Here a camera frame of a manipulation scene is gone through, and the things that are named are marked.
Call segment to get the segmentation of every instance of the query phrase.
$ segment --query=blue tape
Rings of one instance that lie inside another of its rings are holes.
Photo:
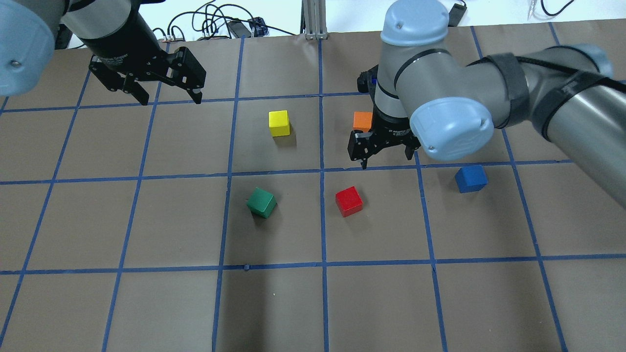
[[[319,177],[319,204],[320,204],[320,228],[322,244],[322,263],[326,263],[326,201],[324,198],[324,74],[322,60],[322,40],[317,40],[317,72],[318,72],[318,94],[319,94],[319,165],[321,169]],[[328,273],[326,266],[322,269],[322,310],[324,312],[324,352],[329,352],[329,332],[328,332]]]
[[[26,258],[24,259],[24,265],[22,266],[22,270],[19,274],[18,284],[15,287],[15,291],[13,292],[13,298],[11,299],[11,304],[9,305],[9,311],[7,312],[6,318],[4,319],[4,324],[2,328],[2,332],[0,333],[0,348],[2,347],[2,343],[4,342],[4,336],[6,334],[6,330],[9,326],[9,322],[11,320],[11,315],[13,313],[13,309],[15,308],[15,302],[18,300],[19,290],[22,287],[22,282],[24,280],[24,275],[26,274],[26,268],[28,267],[28,262],[31,259],[31,255],[33,254],[33,248],[35,247],[35,242],[37,241],[37,236],[39,235],[39,230],[41,228],[41,223],[43,221],[43,217],[46,213],[46,209],[48,208],[48,202],[50,200],[50,195],[52,194],[52,189],[54,187],[54,183],[57,175],[59,174],[59,168],[61,167],[61,161],[63,160],[63,155],[65,154],[65,150],[68,146],[69,135],[72,132],[74,127],[74,121],[76,121],[76,115],[78,114],[78,108],[80,107],[80,103],[83,100],[83,95],[85,94],[85,88],[87,87],[87,82],[89,82],[90,72],[87,72],[85,76],[85,80],[83,82],[83,87],[81,89],[80,95],[78,96],[78,101],[76,102],[76,106],[74,106],[74,113],[72,114],[72,119],[69,121],[68,131],[65,134],[65,139],[63,140],[63,146],[61,147],[61,153],[59,154],[59,159],[57,159],[56,166],[54,168],[54,174],[52,175],[52,179],[50,180],[50,186],[48,187],[48,193],[46,193],[46,198],[44,199],[43,206],[41,208],[41,213],[39,213],[39,219],[37,220],[37,225],[35,226],[35,231],[33,233],[33,238],[31,239],[31,243],[28,247],[28,252],[26,253]]]
[[[552,32],[552,38],[554,38],[554,42],[560,46],[561,42],[558,40],[557,31],[555,31],[554,25],[552,24],[552,22],[548,22],[548,25],[550,27],[550,31]]]
[[[483,50],[480,48],[478,37],[476,36],[476,29],[474,28],[474,26],[470,26],[469,29],[471,30],[471,36],[474,38],[474,44],[476,45],[476,50],[478,51],[478,58],[482,59]]]
[[[586,261],[603,259],[626,259],[626,253],[613,254],[566,254],[560,256],[542,256],[544,261]],[[472,264],[499,262],[534,262],[537,257],[481,257],[481,258],[447,258],[436,259],[436,264]],[[292,262],[281,264],[254,264],[250,270],[292,269],[295,267],[356,267],[356,266],[397,266],[397,265],[430,265],[430,259],[395,259],[385,261],[336,261],[336,262]],[[242,270],[245,265],[212,265],[212,266],[166,266],[166,267],[125,267],[122,272],[179,272],[179,271],[217,271]],[[95,269],[37,269],[26,270],[24,275],[45,274],[102,274],[118,272],[117,268]],[[0,271],[2,275],[20,275],[20,270]]]
[[[550,311],[552,312],[552,318],[554,320],[554,324],[557,329],[558,340],[559,340],[559,343],[561,344],[561,350],[563,352],[566,352],[567,345],[565,344],[565,337],[563,335],[561,323],[558,318],[557,308],[554,304],[554,299],[552,297],[552,290],[550,289],[550,283],[548,282],[546,269],[545,269],[545,266],[543,265],[543,259],[541,257],[541,250],[539,249],[539,243],[537,242],[537,236],[535,234],[535,227],[533,226],[533,221],[530,217],[530,211],[528,210],[528,203],[526,202],[526,196],[524,194],[524,189],[521,184],[520,174],[518,173],[518,170],[517,170],[517,165],[515,162],[515,158],[513,156],[511,144],[509,143],[508,137],[506,136],[506,131],[502,130],[502,134],[505,139],[506,151],[508,152],[509,158],[511,160],[511,167],[513,168],[513,175],[515,176],[517,189],[520,193],[521,204],[522,204],[522,207],[524,208],[524,214],[526,215],[526,221],[528,223],[528,230],[530,231],[530,237],[531,237],[531,240],[533,241],[533,246],[535,247],[537,263],[539,264],[539,270],[541,271],[541,278],[543,279],[543,285],[545,287],[546,295],[548,298],[548,305],[550,306]]]
[[[106,319],[105,336],[102,341],[102,352],[106,351],[106,347],[108,346],[108,342],[109,342],[109,333],[111,331],[111,323],[113,322],[113,313],[115,311],[115,303],[117,301],[117,295],[120,289],[121,275],[122,275],[123,268],[124,268],[124,261],[126,260],[126,251],[128,249],[128,241],[130,239],[130,232],[132,231],[133,221],[135,219],[135,210],[137,208],[137,201],[139,199],[139,193],[141,190],[141,178],[143,176],[143,169],[146,165],[146,157],[148,155],[148,146],[150,144],[152,126],[154,124],[155,114],[157,112],[158,97],[159,97],[159,94],[161,93],[161,84],[162,83],[159,82],[156,88],[155,101],[152,104],[152,112],[150,113],[150,121],[148,122],[148,130],[146,131],[146,138],[143,144],[143,154],[141,155],[141,164],[139,166],[137,186],[135,187],[135,196],[133,197],[133,203],[130,208],[130,215],[128,217],[128,226],[126,227],[126,236],[124,237],[124,244],[122,245],[122,248],[121,248],[120,264],[117,269],[117,275],[115,276],[115,285],[113,286],[113,295],[111,297],[111,305],[109,307],[109,314]]]
[[[75,106],[57,106],[52,108],[28,108],[28,109],[7,109],[5,113],[23,113],[29,111],[54,111],[54,110],[74,110]]]
[[[237,63],[237,82],[235,84],[235,99],[233,101],[233,120],[230,128],[230,146],[228,150],[228,181],[226,184],[226,199],[224,201],[224,218],[222,222],[222,243],[220,245],[220,266],[224,265],[224,254],[226,250],[226,233],[228,228],[228,208],[230,206],[230,185],[232,183],[232,167],[233,167],[233,150],[235,148],[235,129],[237,127],[237,107],[239,105],[239,87],[241,84],[241,68],[244,62],[244,42],[245,37],[241,38],[239,46],[239,62]],[[215,351],[217,345],[217,328],[220,317],[220,300],[222,297],[222,277],[223,270],[217,273],[217,288],[215,289],[215,310],[213,314],[213,336],[212,351]]]
[[[428,242],[428,257],[432,267],[434,300],[437,308],[437,319],[439,321],[439,334],[441,335],[441,347],[443,352],[448,352],[448,340],[446,339],[446,327],[443,322],[443,309],[441,307],[441,295],[439,294],[439,279],[437,277],[437,259],[434,255],[433,237],[430,227],[430,219],[428,217],[428,206],[426,205],[426,192],[424,191],[424,182],[422,179],[422,166],[419,161],[419,155],[414,153],[415,165],[418,171],[419,197],[422,203],[422,213],[424,215],[424,225],[426,227],[426,241]]]

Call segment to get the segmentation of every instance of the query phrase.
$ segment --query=electrical cord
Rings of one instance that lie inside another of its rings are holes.
[[[183,37],[183,41],[187,41],[187,40],[185,39],[185,33],[183,33],[183,30],[182,30],[182,29],[180,29],[180,27],[178,27],[178,26],[172,26],[172,35],[174,35],[174,28],[177,28],[177,29],[178,29],[178,31],[180,32],[180,35]]]
[[[155,29],[152,30],[152,32],[154,32],[154,31],[161,31],[161,33],[163,33],[163,38],[166,37],[165,31],[163,30],[163,28],[156,27]]]
[[[549,13],[548,10],[546,10],[546,7],[545,7],[545,5],[543,3],[543,0],[541,0],[541,9],[543,10],[543,13],[545,13],[546,15],[554,17],[554,16],[558,16],[559,14],[561,14],[573,2],[574,2],[574,0],[570,0],[570,2],[566,3],[564,7],[562,7],[560,10],[558,10],[558,12],[556,12],[556,13]]]
[[[170,21],[170,23],[169,23],[169,24],[168,24],[168,26],[167,26],[167,33],[168,33],[168,34],[171,34],[171,33],[172,33],[172,23],[174,23],[174,21],[176,21],[176,19],[178,19],[180,16],[184,16],[184,15],[186,15],[186,14],[206,14],[206,12],[201,12],[201,11],[185,11],[185,12],[183,12],[183,13],[179,13],[179,14],[177,14],[176,16],[174,16],[174,18],[172,18],[172,20]],[[255,21],[247,21],[247,20],[244,20],[244,19],[238,19],[238,18],[234,18],[234,17],[230,17],[230,16],[217,16],[217,13],[215,14],[215,16],[213,16],[213,18],[216,18],[216,17],[217,17],[217,18],[223,18],[224,20],[226,20],[226,19],[236,19],[237,21],[241,21],[241,22],[246,22],[246,23],[256,24],[256,22],[255,22]],[[280,32],[283,32],[283,33],[286,33],[286,34],[292,35],[292,36],[295,36],[295,35],[296,35],[296,34],[291,33],[291,32],[289,32],[289,31],[285,31],[284,29],[280,29],[280,28],[276,28],[276,27],[272,27],[272,26],[268,26],[268,25],[265,25],[265,26],[266,26],[266,27],[268,27],[268,28],[274,29],[274,30],[276,30],[276,31],[280,31]]]

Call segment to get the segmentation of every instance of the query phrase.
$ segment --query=grid square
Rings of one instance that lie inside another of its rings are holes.
[[[569,159],[556,145],[545,140],[530,121],[507,127],[506,137],[517,161]]]
[[[159,105],[144,175],[228,171],[233,103]]]
[[[363,210],[343,218],[335,193],[359,190]],[[328,261],[427,259],[428,243],[415,170],[324,175]]]
[[[439,160],[430,158],[424,152],[424,148],[418,149],[419,162],[422,165],[436,165],[442,163]],[[507,162],[509,161],[508,152],[506,150],[505,139],[501,130],[494,130],[493,137],[487,144],[480,148],[476,153],[472,153],[466,157],[452,161],[453,163],[485,163],[485,162]]]
[[[319,177],[318,173],[233,177],[224,263],[320,261]],[[245,204],[256,187],[276,199],[268,219],[253,216]]]
[[[225,271],[217,351],[323,351],[322,269]]]
[[[465,66],[480,59],[470,27],[449,27],[444,41],[459,65]]]
[[[51,179],[73,113],[4,113],[0,119],[0,180]]]
[[[357,91],[361,72],[381,59],[381,32],[332,33],[322,41],[324,93]]]
[[[152,106],[81,109],[59,178],[137,176],[151,111]]]
[[[430,265],[328,268],[331,351],[441,351]]]
[[[619,351],[626,344],[626,260],[547,261],[546,273],[572,351]]]
[[[623,55],[626,44],[622,36],[626,32],[626,21],[606,19],[555,23],[554,30],[563,45],[588,43],[604,49],[608,59],[613,63],[614,79],[626,80],[626,58]]]
[[[270,111],[287,110],[291,134],[272,138]],[[240,101],[233,150],[234,172],[319,168],[319,99]]]
[[[217,271],[121,277],[108,352],[209,351]]]
[[[456,167],[425,168],[424,192],[439,258],[535,256],[513,169],[485,167],[489,183],[459,193]]]
[[[117,267],[135,185],[54,185],[28,269]]]
[[[626,252],[626,210],[572,163],[518,166],[541,253]]]
[[[125,267],[219,264],[226,181],[144,180]]]
[[[499,53],[524,55],[556,45],[548,23],[475,27],[483,56]]]
[[[355,111],[371,111],[369,95],[330,96],[324,98],[324,167],[361,167],[348,156],[348,141]],[[372,166],[415,165],[406,160],[404,145],[383,149],[367,161]]]
[[[0,186],[0,271],[24,266],[48,187]]]
[[[239,96],[317,94],[317,45],[304,34],[246,39]],[[272,67],[280,69],[268,74]]]
[[[76,106],[91,55],[89,49],[55,50],[35,88],[12,96],[6,109]]]
[[[170,52],[185,46],[207,71],[202,99],[234,98],[239,64],[239,40],[186,41],[170,44]],[[181,88],[161,85],[159,101],[191,100]]]
[[[19,275],[0,275],[0,319],[9,312],[18,279]]]
[[[536,262],[437,265],[448,350],[560,351]]]
[[[115,274],[26,275],[3,351],[101,351]]]

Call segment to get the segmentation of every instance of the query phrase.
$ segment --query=yellow block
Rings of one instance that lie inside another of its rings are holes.
[[[270,133],[272,137],[289,135],[289,115],[287,110],[270,111]]]

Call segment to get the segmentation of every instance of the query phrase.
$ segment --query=black cable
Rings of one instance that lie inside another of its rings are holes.
[[[208,11],[208,6],[211,5],[211,3],[214,3],[215,0],[211,0],[208,3],[203,4],[202,6],[200,6],[199,8],[196,9],[196,11],[200,11],[202,8],[204,8],[204,12],[206,13]],[[195,24],[195,15],[192,15],[192,29],[196,32],[203,32],[202,28],[200,28],[200,30],[196,29],[194,24]]]
[[[223,16],[223,17],[224,17],[225,19],[234,19],[234,20],[241,21],[241,22],[246,22],[246,23],[253,23],[253,24],[256,24],[256,23],[257,23],[256,21],[246,21],[246,20],[244,20],[244,19],[233,18],[233,17],[228,17],[228,16]],[[286,31],[286,30],[284,30],[284,29],[280,29],[280,28],[276,28],[276,27],[272,27],[272,26],[268,26],[268,25],[265,25],[265,27],[268,27],[268,28],[271,28],[271,29],[275,29],[275,30],[280,31],[280,32],[283,32],[283,33],[287,33],[287,34],[292,35],[292,36],[297,35],[297,34],[295,34],[295,33],[288,32],[288,31]]]
[[[161,31],[161,33],[163,33],[163,38],[165,38],[165,37],[166,37],[166,35],[165,35],[165,31],[163,30],[163,28],[156,27],[156,28],[155,28],[155,29],[153,29],[152,31],[154,32],[154,31],[157,31],[157,30],[158,30],[158,31]]]
[[[171,33],[172,23],[173,23],[173,22],[174,22],[177,18],[179,18],[180,16],[183,16],[183,15],[186,15],[186,14],[194,14],[194,13],[197,13],[197,14],[204,14],[203,12],[199,12],[199,11],[185,11],[185,12],[183,12],[183,13],[179,13],[179,14],[177,14],[176,16],[174,16],[174,18],[172,18],[172,20],[170,21],[170,24],[168,24],[168,26],[167,26],[168,31],[167,31],[167,32],[168,32],[168,33]],[[216,16],[216,17],[218,17],[218,18],[224,18],[224,19],[236,19],[237,21],[246,22],[246,23],[256,23],[255,21],[246,21],[246,20],[244,20],[244,19],[238,19],[238,18],[234,18],[234,17],[230,17],[230,16]],[[280,32],[283,32],[283,33],[286,33],[286,34],[292,35],[292,36],[295,36],[295,35],[296,35],[296,34],[294,34],[294,33],[288,32],[288,31],[286,31],[286,30],[284,30],[284,29],[280,29],[280,28],[276,28],[276,27],[272,27],[272,26],[268,26],[268,25],[265,25],[265,26],[266,26],[266,27],[268,27],[268,28],[275,29],[275,30],[277,30],[277,31],[280,31]]]
[[[560,10],[558,10],[557,13],[549,13],[548,10],[546,10],[545,5],[543,4],[543,0],[541,0],[541,8],[543,10],[543,13],[545,13],[548,16],[554,17],[554,16],[558,16],[560,13],[563,12],[563,10],[565,10],[567,8],[567,6],[571,5],[574,2],[574,0],[570,0],[569,3],[566,3],[564,7],[562,7]]]
[[[185,39],[185,33],[183,33],[183,30],[180,29],[180,27],[178,27],[178,26],[172,26],[172,35],[174,35],[174,28],[178,28],[178,31],[180,32],[180,35],[183,36],[183,41],[187,41]]]

